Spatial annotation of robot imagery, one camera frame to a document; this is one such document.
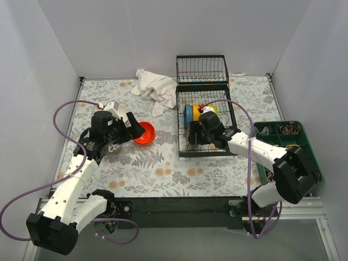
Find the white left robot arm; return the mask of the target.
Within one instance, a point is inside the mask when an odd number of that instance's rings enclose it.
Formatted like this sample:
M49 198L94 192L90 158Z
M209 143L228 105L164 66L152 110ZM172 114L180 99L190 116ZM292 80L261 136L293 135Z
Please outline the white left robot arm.
M141 137L145 129L127 112L128 124L109 111L97 111L91 126L79 137L69 165L69 172L38 214L30 214L26 225L33 245L68 255L75 247L79 233L97 216L111 217L116 205L114 194L93 192L79 207L76 203L87 181L98 169L110 145L124 144Z

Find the pink patterned bowl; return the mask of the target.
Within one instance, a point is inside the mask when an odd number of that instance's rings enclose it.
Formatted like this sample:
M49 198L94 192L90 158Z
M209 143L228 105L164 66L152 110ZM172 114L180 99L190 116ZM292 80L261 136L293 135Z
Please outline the pink patterned bowl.
M108 146L108 153L116 153L121 149L122 145L112 144Z

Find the dark patterned bowl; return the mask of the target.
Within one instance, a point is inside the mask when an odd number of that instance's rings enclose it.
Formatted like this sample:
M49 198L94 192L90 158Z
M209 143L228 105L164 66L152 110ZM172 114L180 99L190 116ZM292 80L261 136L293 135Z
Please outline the dark patterned bowl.
M187 127L185 129L185 141L186 141L186 147L185 150L189 151L192 149L192 145L190 144L190 128Z

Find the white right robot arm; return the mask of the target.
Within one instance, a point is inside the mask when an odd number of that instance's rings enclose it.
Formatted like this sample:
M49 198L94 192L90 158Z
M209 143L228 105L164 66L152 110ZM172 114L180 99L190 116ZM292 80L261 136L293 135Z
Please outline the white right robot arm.
M299 203L320 181L320 174L305 151L267 144L235 127L225 127L219 117L208 111L189 124L189 140L213 144L226 152L246 157L270 170L274 182L253 189L246 202L247 212L258 216L266 207L286 201Z

